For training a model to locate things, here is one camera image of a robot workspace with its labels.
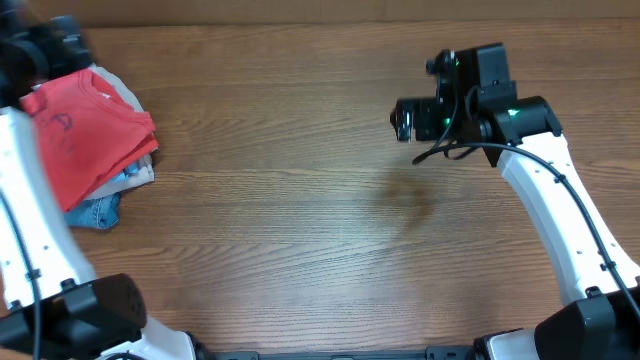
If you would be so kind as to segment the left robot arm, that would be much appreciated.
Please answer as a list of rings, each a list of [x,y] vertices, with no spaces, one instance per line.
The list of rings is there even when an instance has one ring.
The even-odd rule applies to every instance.
[[[125,274],[98,277],[65,214],[153,151],[151,117],[94,67],[69,16],[28,24],[1,6],[4,348],[36,359],[204,359],[151,317]]]

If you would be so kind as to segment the red printed t-shirt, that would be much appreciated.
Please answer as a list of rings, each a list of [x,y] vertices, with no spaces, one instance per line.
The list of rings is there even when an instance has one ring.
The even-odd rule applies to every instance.
[[[125,100],[118,92],[125,88],[106,69],[90,66],[21,99],[35,123],[43,167],[62,211],[158,148],[151,115]]]

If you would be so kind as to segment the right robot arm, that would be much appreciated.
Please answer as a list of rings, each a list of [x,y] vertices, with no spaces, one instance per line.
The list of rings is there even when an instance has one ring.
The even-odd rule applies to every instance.
[[[540,96],[521,98],[502,44],[443,50],[427,61],[436,93],[401,98],[401,142],[453,160],[482,150],[523,203],[551,261],[562,308],[532,329],[482,336],[430,359],[635,359],[639,267],[616,241],[573,164],[562,126]]]

